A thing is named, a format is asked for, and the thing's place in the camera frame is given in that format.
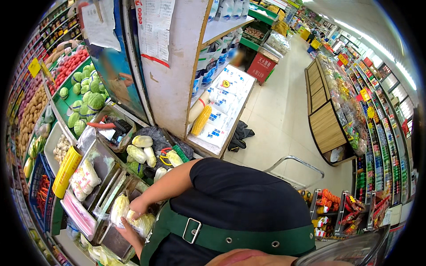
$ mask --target black cloth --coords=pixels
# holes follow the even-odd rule
[[[190,178],[193,187],[171,199],[170,206],[203,224],[253,232],[311,224],[302,196],[289,183],[267,173],[205,158],[192,167]],[[152,255],[150,265],[205,265],[220,254],[170,234]]]
[[[239,148],[245,149],[247,146],[243,139],[254,136],[254,132],[247,128],[247,124],[243,121],[238,121],[234,135],[228,145],[228,151],[238,152]]]

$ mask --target supermarket aisle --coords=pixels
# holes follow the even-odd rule
[[[328,188],[334,194],[351,189],[352,162],[329,166],[315,146],[308,124],[305,68],[311,63],[308,44],[299,35],[291,39],[291,51],[263,86],[255,85],[241,116],[255,136],[245,139],[246,149],[226,151],[224,160],[259,170],[271,167],[279,158],[294,155],[325,173],[311,188]],[[320,177],[296,161],[283,162],[276,172],[303,184]]]

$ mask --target apron strap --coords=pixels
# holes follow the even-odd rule
[[[223,253],[233,249],[257,249],[272,255],[294,256],[315,247],[313,224],[277,232],[226,230],[174,212],[169,201],[162,208],[151,233],[142,249],[141,265],[148,265],[160,242],[170,233],[181,236],[189,244]]]

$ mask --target ceiling light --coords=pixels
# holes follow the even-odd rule
[[[385,56],[387,56],[390,60],[395,61],[395,58],[392,56],[392,54],[386,50],[383,46],[381,46],[376,40],[374,40],[373,38],[371,38],[370,36],[368,36],[367,34],[360,32],[359,30],[349,26],[348,24],[339,21],[339,20],[334,20],[335,22],[339,23],[340,25],[342,25],[343,27],[346,27],[348,29],[350,29],[351,31],[354,31],[355,33],[361,35],[361,37],[364,37],[369,43],[371,43],[374,47],[376,47],[377,49],[379,49],[382,53],[385,54]]]
[[[408,80],[408,83],[410,83],[411,87],[413,87],[413,89],[416,91],[417,90],[416,84],[414,83],[414,80],[411,78],[410,74],[408,74],[404,66],[401,65],[401,63],[399,62],[396,62],[396,65],[397,65],[397,68],[402,72],[402,74]]]

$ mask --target yellow plastic wrap roll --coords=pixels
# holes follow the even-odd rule
[[[77,169],[82,157],[74,146],[71,146],[66,153],[52,186],[52,191],[58,198],[63,199],[69,179]]]
[[[200,135],[200,132],[206,125],[207,120],[209,120],[211,113],[212,113],[212,108],[210,105],[207,105],[206,107],[204,107],[203,111],[197,117],[197,120],[195,120],[194,126],[192,126],[192,130],[191,130],[192,134],[194,134],[195,136]]]

